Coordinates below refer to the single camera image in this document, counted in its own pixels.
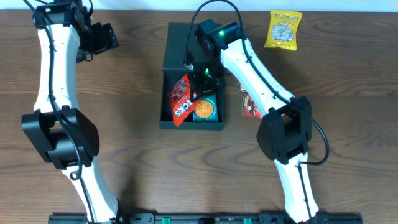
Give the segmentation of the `yellow Hacks candy bag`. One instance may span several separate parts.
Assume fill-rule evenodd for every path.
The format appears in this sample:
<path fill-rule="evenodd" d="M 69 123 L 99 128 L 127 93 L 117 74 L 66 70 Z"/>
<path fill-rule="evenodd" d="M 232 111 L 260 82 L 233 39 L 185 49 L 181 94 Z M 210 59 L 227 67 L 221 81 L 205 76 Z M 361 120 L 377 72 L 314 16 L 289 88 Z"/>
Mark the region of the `yellow Hacks candy bag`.
<path fill-rule="evenodd" d="M 296 51 L 297 29 L 301 20 L 301 12 L 272 10 L 264 47 Z"/>

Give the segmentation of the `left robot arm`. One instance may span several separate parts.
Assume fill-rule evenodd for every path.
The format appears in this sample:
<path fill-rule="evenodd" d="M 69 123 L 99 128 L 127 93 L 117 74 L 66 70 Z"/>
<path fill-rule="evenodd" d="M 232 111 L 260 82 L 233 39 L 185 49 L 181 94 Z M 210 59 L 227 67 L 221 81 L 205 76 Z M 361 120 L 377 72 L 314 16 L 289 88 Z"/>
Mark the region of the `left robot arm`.
<path fill-rule="evenodd" d="M 100 137 L 80 111 L 76 66 L 116 48 L 110 24 L 93 23 L 92 6 L 81 0 L 40 1 L 32 8 L 41 50 L 40 86 L 34 111 L 21 126 L 41 158 L 73 184 L 86 213 L 52 215 L 50 223 L 124 223 L 119 201 L 98 163 Z"/>

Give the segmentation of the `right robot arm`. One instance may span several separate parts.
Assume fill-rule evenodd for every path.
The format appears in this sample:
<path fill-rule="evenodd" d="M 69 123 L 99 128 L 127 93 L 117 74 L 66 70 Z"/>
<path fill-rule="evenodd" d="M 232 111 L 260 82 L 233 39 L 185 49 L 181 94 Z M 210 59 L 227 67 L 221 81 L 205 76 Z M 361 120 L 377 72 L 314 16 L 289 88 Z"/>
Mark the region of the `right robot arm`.
<path fill-rule="evenodd" d="M 312 107 L 306 97 L 296 98 L 271 75 L 246 37 L 242 24 L 217 25 L 212 19 L 195 29 L 207 61 L 195 63 L 189 51 L 183 63 L 190 69 L 191 99 L 214 94 L 221 89 L 221 77 L 229 71 L 254 101 L 261 114 L 257 142 L 277 167 L 285 195 L 285 211 L 295 223 L 315 223 L 319 207 L 312 194 L 308 175 L 308 143 L 312 128 Z"/>

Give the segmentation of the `red Hacks candy bag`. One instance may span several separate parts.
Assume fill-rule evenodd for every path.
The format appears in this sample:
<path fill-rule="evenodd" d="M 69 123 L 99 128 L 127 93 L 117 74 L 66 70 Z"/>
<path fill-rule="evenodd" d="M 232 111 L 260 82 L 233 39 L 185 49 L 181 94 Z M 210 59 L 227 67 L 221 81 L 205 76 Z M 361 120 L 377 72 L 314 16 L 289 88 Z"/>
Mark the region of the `red Hacks candy bag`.
<path fill-rule="evenodd" d="M 187 116 L 197 107 L 198 101 L 191 101 L 191 88 L 188 75 L 184 75 L 169 93 L 174 125 L 179 127 Z"/>

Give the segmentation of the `teal Crunchies box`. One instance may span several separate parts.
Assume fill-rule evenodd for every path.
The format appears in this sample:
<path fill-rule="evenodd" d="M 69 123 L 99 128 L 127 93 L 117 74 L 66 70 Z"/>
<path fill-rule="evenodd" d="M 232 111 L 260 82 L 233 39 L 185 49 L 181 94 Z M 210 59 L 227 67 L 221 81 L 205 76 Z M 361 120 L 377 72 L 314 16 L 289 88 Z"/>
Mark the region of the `teal Crunchies box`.
<path fill-rule="evenodd" d="M 202 98 L 193 111 L 194 122 L 217 122 L 218 108 L 216 95 Z"/>

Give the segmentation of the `brown Pocky box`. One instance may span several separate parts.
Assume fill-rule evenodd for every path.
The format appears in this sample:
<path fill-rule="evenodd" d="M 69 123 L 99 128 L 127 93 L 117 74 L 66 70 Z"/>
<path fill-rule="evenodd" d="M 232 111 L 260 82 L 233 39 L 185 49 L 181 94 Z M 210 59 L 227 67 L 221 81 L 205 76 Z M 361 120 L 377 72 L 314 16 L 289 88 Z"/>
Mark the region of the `brown Pocky box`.
<path fill-rule="evenodd" d="M 238 83 L 238 88 L 241 93 L 247 93 L 245 87 L 241 83 Z"/>

